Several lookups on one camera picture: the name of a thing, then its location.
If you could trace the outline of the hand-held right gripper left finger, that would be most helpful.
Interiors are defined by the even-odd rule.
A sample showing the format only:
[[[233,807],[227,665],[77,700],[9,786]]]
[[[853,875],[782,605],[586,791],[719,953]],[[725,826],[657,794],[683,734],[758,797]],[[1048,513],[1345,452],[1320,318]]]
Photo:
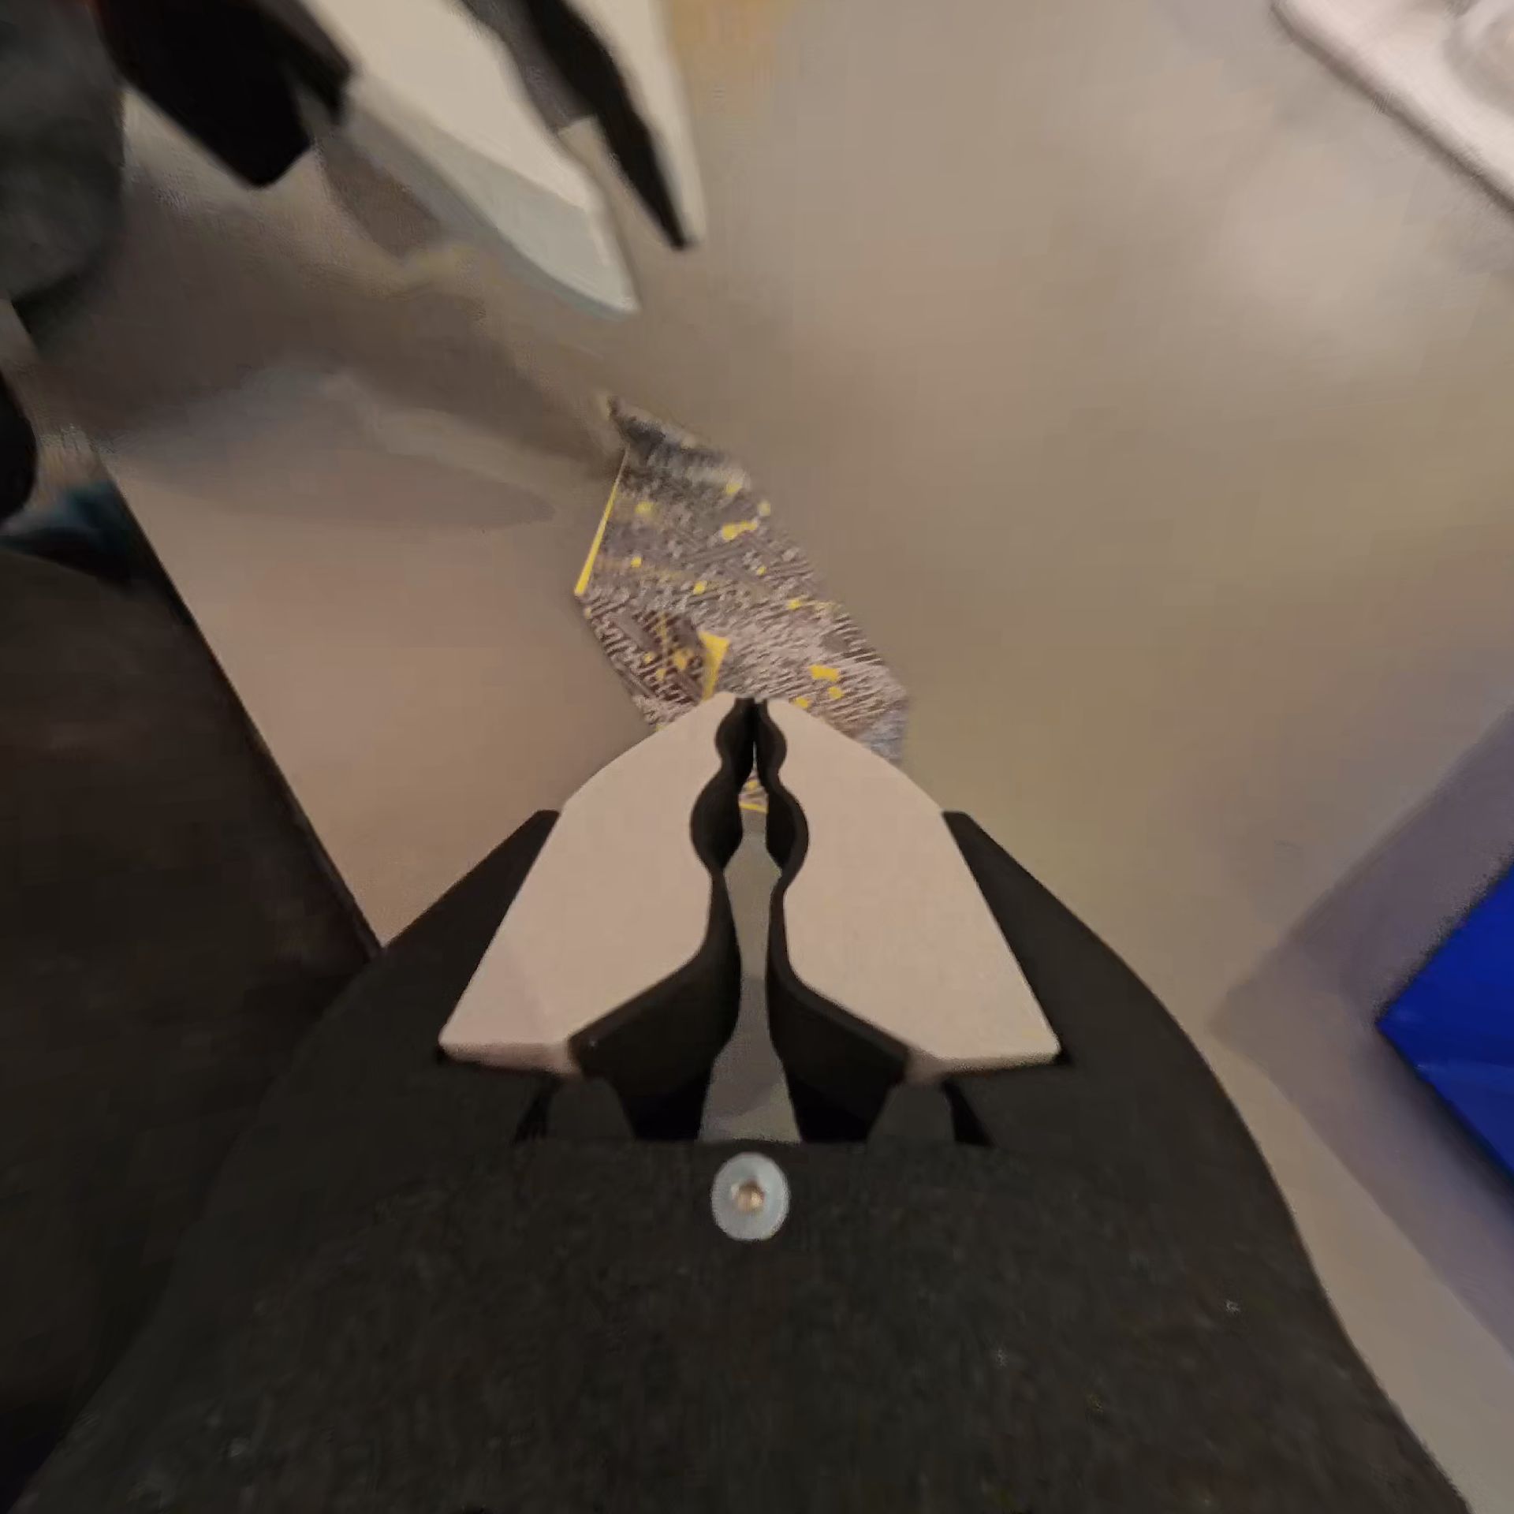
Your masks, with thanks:
[[[727,867],[754,703],[717,693],[601,766],[550,818],[448,1020],[449,1059],[613,1089],[645,1140],[698,1138],[736,1028]]]

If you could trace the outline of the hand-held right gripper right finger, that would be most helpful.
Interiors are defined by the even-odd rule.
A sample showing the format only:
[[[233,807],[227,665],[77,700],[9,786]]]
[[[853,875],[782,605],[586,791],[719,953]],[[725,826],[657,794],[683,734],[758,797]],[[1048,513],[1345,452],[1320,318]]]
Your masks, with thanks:
[[[757,709],[766,1026],[802,1141],[864,1141],[902,1088],[1061,1042],[940,804],[795,701]]]

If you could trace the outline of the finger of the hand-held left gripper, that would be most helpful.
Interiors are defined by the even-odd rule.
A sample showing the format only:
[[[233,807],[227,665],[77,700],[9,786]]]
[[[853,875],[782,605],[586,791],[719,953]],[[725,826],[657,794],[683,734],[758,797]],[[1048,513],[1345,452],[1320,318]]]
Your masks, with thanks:
[[[309,1],[347,66],[301,113],[331,167],[361,163],[452,239],[541,275],[605,318],[638,310],[604,200],[547,130],[520,69],[449,1]]]
[[[553,135],[591,121],[621,179],[678,252],[708,234],[684,85],[656,1],[465,1],[517,66]]]

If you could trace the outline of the black patterned origami paper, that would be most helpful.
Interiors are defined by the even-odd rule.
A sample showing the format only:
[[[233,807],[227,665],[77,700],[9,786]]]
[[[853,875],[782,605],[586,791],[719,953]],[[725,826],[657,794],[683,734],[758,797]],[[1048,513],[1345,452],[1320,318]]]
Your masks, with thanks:
[[[620,397],[577,610],[651,733],[720,695],[790,704],[897,766],[910,696],[749,469]]]

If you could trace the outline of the person's grey sweater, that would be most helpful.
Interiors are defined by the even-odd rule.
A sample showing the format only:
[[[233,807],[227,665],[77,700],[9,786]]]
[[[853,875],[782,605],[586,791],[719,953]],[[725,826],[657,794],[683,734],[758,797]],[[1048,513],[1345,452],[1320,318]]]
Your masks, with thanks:
[[[1,4],[1,293],[14,307],[90,274],[121,219],[124,107],[83,3]]]

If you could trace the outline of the person's dark trousers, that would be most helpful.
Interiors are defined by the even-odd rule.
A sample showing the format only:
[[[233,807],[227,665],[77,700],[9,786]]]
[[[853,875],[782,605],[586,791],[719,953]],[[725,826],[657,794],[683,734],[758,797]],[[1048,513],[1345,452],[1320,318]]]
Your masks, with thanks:
[[[373,950],[94,446],[3,373],[3,1510]]]

